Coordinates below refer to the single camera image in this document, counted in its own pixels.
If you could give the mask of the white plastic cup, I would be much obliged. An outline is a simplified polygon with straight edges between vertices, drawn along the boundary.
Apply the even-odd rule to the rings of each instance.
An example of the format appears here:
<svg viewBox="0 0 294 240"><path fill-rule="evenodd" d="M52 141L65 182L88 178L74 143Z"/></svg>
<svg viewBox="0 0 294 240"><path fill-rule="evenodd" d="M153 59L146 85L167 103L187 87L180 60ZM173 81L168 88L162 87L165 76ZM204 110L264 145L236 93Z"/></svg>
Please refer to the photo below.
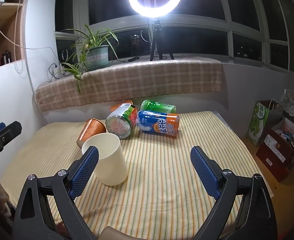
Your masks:
<svg viewBox="0 0 294 240"><path fill-rule="evenodd" d="M92 136L82 146L82 154L94 146L99 152L99 161L94 169L98 180L107 186L123 183L128 176L128 166L120 144L120 139L112 133Z"/></svg>

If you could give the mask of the orange paper cup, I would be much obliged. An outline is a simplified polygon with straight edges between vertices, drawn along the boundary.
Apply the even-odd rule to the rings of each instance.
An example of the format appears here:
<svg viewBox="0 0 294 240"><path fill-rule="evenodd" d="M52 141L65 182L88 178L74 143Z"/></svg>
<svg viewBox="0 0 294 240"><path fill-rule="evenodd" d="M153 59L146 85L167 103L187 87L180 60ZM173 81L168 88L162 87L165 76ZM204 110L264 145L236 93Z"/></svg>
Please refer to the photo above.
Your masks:
<svg viewBox="0 0 294 240"><path fill-rule="evenodd" d="M107 129L105 125L99 119L91 118L86 121L84 127L77 139L77 145L82 148L83 144L92 136L106 133Z"/></svg>

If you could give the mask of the blue orange Arctic Ocean cup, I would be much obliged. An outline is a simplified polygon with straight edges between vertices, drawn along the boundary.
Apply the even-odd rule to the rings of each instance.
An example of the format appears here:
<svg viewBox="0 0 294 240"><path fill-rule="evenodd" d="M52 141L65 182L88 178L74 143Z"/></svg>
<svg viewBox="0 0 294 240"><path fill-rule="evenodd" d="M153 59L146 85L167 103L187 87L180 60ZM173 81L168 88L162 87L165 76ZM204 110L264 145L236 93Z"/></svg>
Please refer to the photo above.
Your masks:
<svg viewBox="0 0 294 240"><path fill-rule="evenodd" d="M153 111L139 111L136 119L138 129L175 137L180 125L178 114L160 113Z"/></svg>

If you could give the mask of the clear cup with colourful label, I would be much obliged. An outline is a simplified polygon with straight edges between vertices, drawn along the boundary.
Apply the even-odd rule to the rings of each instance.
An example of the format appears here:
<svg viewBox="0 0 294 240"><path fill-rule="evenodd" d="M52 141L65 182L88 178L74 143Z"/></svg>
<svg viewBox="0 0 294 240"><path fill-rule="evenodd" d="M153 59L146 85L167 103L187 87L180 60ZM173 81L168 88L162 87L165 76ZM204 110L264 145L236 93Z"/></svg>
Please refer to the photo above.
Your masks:
<svg viewBox="0 0 294 240"><path fill-rule="evenodd" d="M106 128L109 133L120 139L129 137L135 128L138 111L134 105L123 104L110 113L106 119Z"/></svg>

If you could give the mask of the orange cup at back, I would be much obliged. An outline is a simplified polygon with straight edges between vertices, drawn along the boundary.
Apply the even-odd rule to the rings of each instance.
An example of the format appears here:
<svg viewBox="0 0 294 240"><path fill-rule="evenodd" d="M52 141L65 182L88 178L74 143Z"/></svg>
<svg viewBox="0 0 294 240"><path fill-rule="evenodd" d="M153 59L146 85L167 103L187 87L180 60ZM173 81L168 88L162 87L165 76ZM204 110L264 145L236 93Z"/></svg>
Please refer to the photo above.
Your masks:
<svg viewBox="0 0 294 240"><path fill-rule="evenodd" d="M130 104L130 105L133 105L133 102L132 100L127 100L127 101L124 101L124 102L121 102L121 103L118 103L117 105L114 105L112 107L110 107L110 111L113 112L115 111L117 108L119 108L121 105L123 104Z"/></svg>

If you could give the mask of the green patterned cup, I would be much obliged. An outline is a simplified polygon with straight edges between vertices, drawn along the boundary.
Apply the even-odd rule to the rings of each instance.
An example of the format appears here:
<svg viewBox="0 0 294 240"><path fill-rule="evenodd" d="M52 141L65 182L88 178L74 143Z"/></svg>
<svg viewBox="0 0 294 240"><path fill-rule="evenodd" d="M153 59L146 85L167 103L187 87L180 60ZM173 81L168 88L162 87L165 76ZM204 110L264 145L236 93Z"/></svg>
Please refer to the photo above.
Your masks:
<svg viewBox="0 0 294 240"><path fill-rule="evenodd" d="M144 100L140 105L140 110L159 113L176 113L176 106L152 100Z"/></svg>

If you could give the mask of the dark red cardboard box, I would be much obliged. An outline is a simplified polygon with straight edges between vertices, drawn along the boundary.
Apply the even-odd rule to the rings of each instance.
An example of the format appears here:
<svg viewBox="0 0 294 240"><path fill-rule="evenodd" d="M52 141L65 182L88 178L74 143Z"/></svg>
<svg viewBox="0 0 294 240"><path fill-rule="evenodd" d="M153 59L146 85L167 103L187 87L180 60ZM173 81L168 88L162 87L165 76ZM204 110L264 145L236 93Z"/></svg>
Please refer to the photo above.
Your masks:
<svg viewBox="0 0 294 240"><path fill-rule="evenodd" d="M294 122L285 117L270 128L256 156L279 183L284 181L294 164Z"/></svg>

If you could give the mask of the green white paper bag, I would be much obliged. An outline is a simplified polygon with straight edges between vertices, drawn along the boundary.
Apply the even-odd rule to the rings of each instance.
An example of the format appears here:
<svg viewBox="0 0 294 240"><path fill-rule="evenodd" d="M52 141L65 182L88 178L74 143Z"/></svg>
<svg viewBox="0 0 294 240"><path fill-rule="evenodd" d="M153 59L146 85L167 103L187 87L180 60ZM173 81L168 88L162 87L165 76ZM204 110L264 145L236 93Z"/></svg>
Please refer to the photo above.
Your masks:
<svg viewBox="0 0 294 240"><path fill-rule="evenodd" d="M283 107L275 99L256 102L247 139L259 147L269 129L279 123L282 113Z"/></svg>

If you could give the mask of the potted spider plant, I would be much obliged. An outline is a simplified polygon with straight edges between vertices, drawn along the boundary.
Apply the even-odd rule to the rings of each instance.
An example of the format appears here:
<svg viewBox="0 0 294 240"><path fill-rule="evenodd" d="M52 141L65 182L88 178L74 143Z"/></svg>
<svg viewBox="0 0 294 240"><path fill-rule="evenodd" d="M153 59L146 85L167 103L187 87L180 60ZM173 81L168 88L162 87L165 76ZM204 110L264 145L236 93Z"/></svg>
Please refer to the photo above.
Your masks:
<svg viewBox="0 0 294 240"><path fill-rule="evenodd" d="M110 50L116 55L111 40L119 44L118 37L111 29L101 28L97 31L92 31L89 25L86 24L84 27L85 31L74 28L65 29L65 31L80 34L77 42L71 45L75 51L62 62L65 70L76 79L78 92L81 91L81 82L85 73L108 65Z"/></svg>

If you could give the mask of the brown plaid blanket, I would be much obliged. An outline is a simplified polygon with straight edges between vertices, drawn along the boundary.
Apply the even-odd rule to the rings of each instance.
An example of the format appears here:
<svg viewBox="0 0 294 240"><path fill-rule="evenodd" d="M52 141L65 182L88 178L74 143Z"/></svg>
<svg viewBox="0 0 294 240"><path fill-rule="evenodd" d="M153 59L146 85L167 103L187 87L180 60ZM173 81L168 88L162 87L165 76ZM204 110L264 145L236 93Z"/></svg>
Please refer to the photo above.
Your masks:
<svg viewBox="0 0 294 240"><path fill-rule="evenodd" d="M203 57L120 63L40 85L35 100L43 112L95 103L162 95L220 92L223 66Z"/></svg>

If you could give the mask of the black tripod stand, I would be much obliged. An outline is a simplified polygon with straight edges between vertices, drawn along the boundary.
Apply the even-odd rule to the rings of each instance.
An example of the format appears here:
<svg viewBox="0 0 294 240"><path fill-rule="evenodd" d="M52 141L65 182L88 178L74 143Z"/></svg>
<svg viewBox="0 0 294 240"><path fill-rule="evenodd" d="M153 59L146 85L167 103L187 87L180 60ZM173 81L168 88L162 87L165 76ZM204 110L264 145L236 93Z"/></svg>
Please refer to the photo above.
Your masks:
<svg viewBox="0 0 294 240"><path fill-rule="evenodd" d="M158 56L160 60L163 60L164 49L165 43L162 35L162 26L160 24L160 20L156 18L154 20L154 32L151 42L150 61L153 61L156 56Z"/></svg>

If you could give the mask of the wooden wall shelf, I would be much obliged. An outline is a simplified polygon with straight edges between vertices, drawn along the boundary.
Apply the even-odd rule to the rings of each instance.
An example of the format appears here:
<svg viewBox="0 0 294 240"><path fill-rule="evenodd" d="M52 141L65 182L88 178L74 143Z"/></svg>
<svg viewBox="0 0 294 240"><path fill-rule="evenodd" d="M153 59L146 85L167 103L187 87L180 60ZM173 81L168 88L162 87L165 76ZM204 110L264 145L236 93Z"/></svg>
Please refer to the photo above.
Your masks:
<svg viewBox="0 0 294 240"><path fill-rule="evenodd" d="M24 59L21 42L21 3L0 5L0 66Z"/></svg>

